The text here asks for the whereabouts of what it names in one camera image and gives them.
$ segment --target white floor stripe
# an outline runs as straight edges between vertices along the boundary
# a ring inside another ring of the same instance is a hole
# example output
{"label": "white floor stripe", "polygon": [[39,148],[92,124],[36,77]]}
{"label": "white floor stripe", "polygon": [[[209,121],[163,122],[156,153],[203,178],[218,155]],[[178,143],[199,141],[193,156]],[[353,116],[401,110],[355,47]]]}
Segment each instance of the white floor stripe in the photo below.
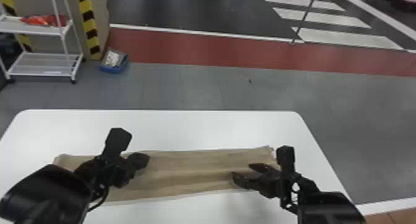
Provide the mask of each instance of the white floor stripe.
{"label": "white floor stripe", "polygon": [[[290,19],[290,20],[302,20],[305,14],[304,11],[282,9],[282,8],[277,8],[277,7],[273,9],[278,13],[279,16],[281,16],[281,18]],[[362,22],[360,19],[356,17],[348,17],[348,16],[343,16],[343,15],[330,15],[330,14],[322,14],[322,13],[316,13],[316,12],[309,12],[308,15],[306,16],[306,21],[325,23],[325,24],[334,24],[334,25],[371,28],[369,25]]]}
{"label": "white floor stripe", "polygon": [[[265,0],[267,2],[276,2],[279,4],[291,4],[296,6],[304,6],[308,7],[311,0]],[[325,1],[315,1],[313,3],[313,7],[322,8],[322,9],[332,9],[338,11],[344,11],[344,9],[333,2],[325,2]]]}
{"label": "white floor stripe", "polygon": [[[136,25],[125,25],[125,24],[110,24],[110,27],[111,28],[132,29],[132,30],[145,30],[145,31],[153,31],[153,32],[186,33],[186,34],[192,34],[192,35],[242,38],[242,39],[252,39],[252,40],[262,40],[262,41],[292,42],[292,39],[289,39],[289,38],[259,37],[259,36],[252,36],[252,35],[203,32],[203,31],[183,30],[183,29],[174,29],[174,28],[157,28],[157,27],[146,27],[146,26],[136,26]],[[296,42],[297,43],[303,43],[304,41],[297,40]]]}
{"label": "white floor stripe", "polygon": [[299,37],[304,41],[317,43],[403,50],[401,46],[382,36],[303,28],[299,32]]}
{"label": "white floor stripe", "polygon": [[416,197],[357,205],[363,215],[386,213],[416,207]]}
{"label": "white floor stripe", "polygon": [[371,13],[373,16],[379,18],[380,20],[386,22],[388,25],[394,27],[398,31],[406,34],[408,37],[416,41],[416,30],[411,29],[410,27],[404,25],[403,23],[393,19],[392,17],[382,13],[381,11],[371,7],[370,5],[366,4],[361,0],[348,0],[353,4],[361,7],[362,9],[366,10],[367,12]]}

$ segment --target metal shelf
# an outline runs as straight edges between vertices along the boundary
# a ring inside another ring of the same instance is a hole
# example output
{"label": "metal shelf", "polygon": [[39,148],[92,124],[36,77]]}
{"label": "metal shelf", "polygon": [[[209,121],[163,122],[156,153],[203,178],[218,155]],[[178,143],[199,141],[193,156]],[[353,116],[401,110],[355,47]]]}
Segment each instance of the metal shelf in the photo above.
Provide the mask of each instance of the metal shelf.
{"label": "metal shelf", "polygon": [[[66,26],[62,26],[59,18],[59,11],[56,5],[56,0],[51,0],[54,9],[54,16],[56,17],[57,27],[54,26],[39,26],[29,25],[23,23],[21,17],[9,16],[6,14],[2,5],[0,10],[0,32],[13,33],[17,38],[17,34],[27,35],[41,35],[41,36],[56,36],[60,37],[63,54],[51,54],[51,53],[29,53],[26,51],[22,42],[19,41],[19,45],[22,48],[22,54],[16,59],[13,65],[6,69],[2,59],[0,58],[0,67],[6,76],[7,81],[13,82],[15,75],[30,75],[30,76],[65,76],[71,78],[71,83],[76,82],[76,75],[78,68],[83,60],[82,48],[79,41],[78,33],[74,28],[72,21],[72,14],[69,8],[67,0],[63,0],[66,8],[66,12],[69,16],[69,20]],[[79,54],[69,54],[66,46],[65,36],[68,31],[73,27],[74,35],[78,43]]]}
{"label": "metal shelf", "polygon": [[[29,35],[42,36],[61,36],[59,27],[29,25],[20,21],[21,17],[9,15],[0,16],[0,32],[2,33],[20,33]],[[68,20],[65,27],[62,27],[62,34],[66,35],[72,26],[72,20]]]}
{"label": "metal shelf", "polygon": [[9,75],[68,76],[76,74],[82,54],[29,53],[23,52],[10,67]]}

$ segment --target white wire shelf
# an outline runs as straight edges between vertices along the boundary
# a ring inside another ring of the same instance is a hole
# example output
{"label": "white wire shelf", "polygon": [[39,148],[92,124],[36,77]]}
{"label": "white wire shelf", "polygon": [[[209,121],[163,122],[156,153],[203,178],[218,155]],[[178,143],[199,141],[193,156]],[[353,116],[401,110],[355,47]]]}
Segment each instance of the white wire shelf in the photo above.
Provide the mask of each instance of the white wire shelf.
{"label": "white wire shelf", "polygon": [[29,53],[23,52],[10,67],[9,75],[65,76],[76,74],[82,54]]}
{"label": "white wire shelf", "polygon": [[[21,33],[28,35],[60,36],[59,27],[29,25],[20,21],[21,17],[0,15],[0,32],[2,33]],[[72,26],[72,20],[68,20],[65,27],[62,27],[63,35],[66,35]]]}

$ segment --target red painted strip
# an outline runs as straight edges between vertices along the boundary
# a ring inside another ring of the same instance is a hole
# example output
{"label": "red painted strip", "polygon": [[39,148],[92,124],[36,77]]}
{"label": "red painted strip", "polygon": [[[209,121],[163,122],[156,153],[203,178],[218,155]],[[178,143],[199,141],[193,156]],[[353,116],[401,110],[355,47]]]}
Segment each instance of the red painted strip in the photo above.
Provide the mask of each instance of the red painted strip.
{"label": "red painted strip", "polygon": [[108,46],[134,62],[416,76],[416,54],[112,28]]}

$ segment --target red object on shelf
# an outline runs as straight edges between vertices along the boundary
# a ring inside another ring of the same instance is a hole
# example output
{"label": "red object on shelf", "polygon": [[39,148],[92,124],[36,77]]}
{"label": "red object on shelf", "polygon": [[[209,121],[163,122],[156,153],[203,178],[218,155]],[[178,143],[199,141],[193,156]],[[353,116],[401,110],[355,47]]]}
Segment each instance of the red object on shelf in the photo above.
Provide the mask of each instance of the red object on shelf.
{"label": "red object on shelf", "polygon": [[[58,26],[55,15],[28,15],[21,18],[21,21],[30,25]],[[67,17],[65,15],[59,15],[59,21],[61,21],[62,27],[65,27]]]}

